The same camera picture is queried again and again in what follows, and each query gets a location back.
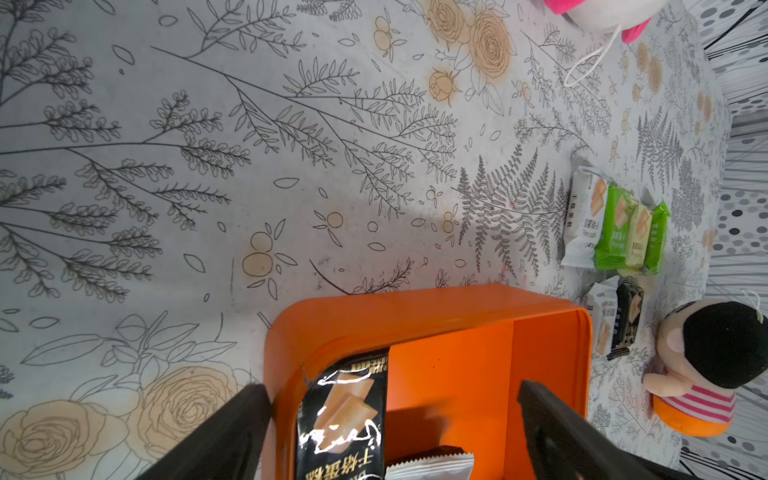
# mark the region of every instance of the green snack package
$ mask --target green snack package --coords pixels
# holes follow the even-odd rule
[[[630,219],[637,201],[623,188],[611,185],[605,206],[605,222],[600,242],[594,248],[594,265],[598,270],[616,270],[627,258]]]
[[[653,275],[661,270],[661,263],[664,259],[664,242],[667,239],[667,220],[670,217],[670,211],[667,204],[661,202],[654,208],[654,218],[650,222],[650,236],[648,238],[648,249],[645,252],[645,267]]]

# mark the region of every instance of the white string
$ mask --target white string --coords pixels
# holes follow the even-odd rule
[[[750,305],[752,305],[752,307],[755,310],[757,310],[757,321],[762,323],[763,322],[763,314],[760,312],[760,295],[758,295],[757,293],[755,293],[752,290],[746,290],[746,289],[741,289],[741,293],[746,298],[746,301],[749,302]]]
[[[598,48],[597,50],[592,51],[592,52],[586,54],[585,56],[579,58],[576,61],[576,63],[568,70],[568,74],[565,75],[565,80],[563,80],[563,85],[565,87],[574,87],[580,81],[584,80],[590,73],[592,73],[592,71],[594,71],[595,68],[597,68],[598,65],[600,64],[600,62],[603,60],[603,57],[605,57],[605,55],[608,53],[608,49],[614,43],[614,40],[616,40],[616,37],[619,36],[620,32],[621,32],[621,24],[616,25],[616,30],[614,30],[614,35],[611,37],[611,40],[606,45],[603,45],[602,47]],[[568,83],[568,78],[571,76],[571,74],[573,74],[574,69],[576,69],[577,66],[581,65],[582,63],[587,61],[589,58],[594,57],[598,53],[600,54],[600,57],[597,59],[597,61],[595,63],[592,64],[592,68],[590,68],[589,71],[587,71],[587,73],[583,74],[581,76],[581,78],[579,78],[578,80],[575,80],[573,83],[569,84]]]

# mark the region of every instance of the cream snack package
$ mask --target cream snack package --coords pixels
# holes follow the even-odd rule
[[[594,247],[603,228],[608,182],[590,164],[576,167],[571,179],[571,196],[565,218],[565,266],[594,268]]]
[[[594,263],[598,270],[616,270],[624,265],[630,219],[636,209],[637,200],[628,191],[615,185],[608,188],[603,232],[594,248]]]
[[[645,253],[645,267],[653,275],[659,273],[664,261],[664,243],[667,240],[667,220],[669,217],[669,208],[663,201],[654,208],[654,218],[650,223],[648,249]]]
[[[632,215],[627,238],[627,259],[624,267],[639,270],[645,261],[645,252],[648,248],[650,226],[653,214],[643,204],[638,204]]]
[[[622,278],[621,284],[616,290],[618,305],[616,309],[616,323],[614,324],[611,351],[609,360],[626,356],[630,353],[630,347],[637,336],[637,328],[640,326],[640,314],[643,311],[643,297],[645,292],[631,278]]]
[[[595,283],[582,298],[582,305],[592,318],[592,357],[605,357],[611,351],[618,307],[616,290],[619,276]]]

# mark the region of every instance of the orange plush base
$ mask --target orange plush base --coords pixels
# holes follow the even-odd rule
[[[673,430],[692,437],[715,437],[725,433],[730,423],[707,422],[694,418],[662,402],[654,395],[654,410],[662,422]]]

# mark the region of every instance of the black plush hair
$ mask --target black plush hair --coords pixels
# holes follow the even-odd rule
[[[738,302],[705,306],[683,324],[685,358],[707,380],[735,389],[768,369],[768,319]]]

